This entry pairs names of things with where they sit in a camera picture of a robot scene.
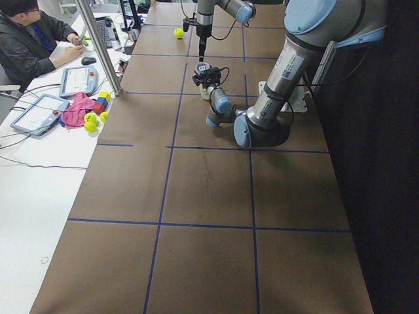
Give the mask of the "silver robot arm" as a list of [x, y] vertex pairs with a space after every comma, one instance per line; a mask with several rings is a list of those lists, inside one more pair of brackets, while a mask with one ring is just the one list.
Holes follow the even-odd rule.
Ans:
[[208, 126], [234, 125], [234, 138], [244, 148], [275, 147], [289, 137], [289, 124], [278, 115], [303, 77], [314, 56], [334, 41], [338, 47], [367, 45], [382, 40], [387, 1], [289, 1], [286, 5], [285, 42], [256, 103], [235, 110], [220, 85], [218, 68], [204, 62], [211, 37], [215, 7], [245, 24], [255, 16], [251, 1], [198, 1], [197, 10], [183, 20], [183, 29], [196, 28], [199, 64], [193, 81], [209, 94]]
[[199, 62], [204, 61], [207, 39], [212, 35], [213, 15], [216, 7], [219, 7], [241, 24], [246, 24], [256, 14], [255, 6], [250, 1], [197, 0], [197, 10], [193, 16], [193, 25], [199, 38]]

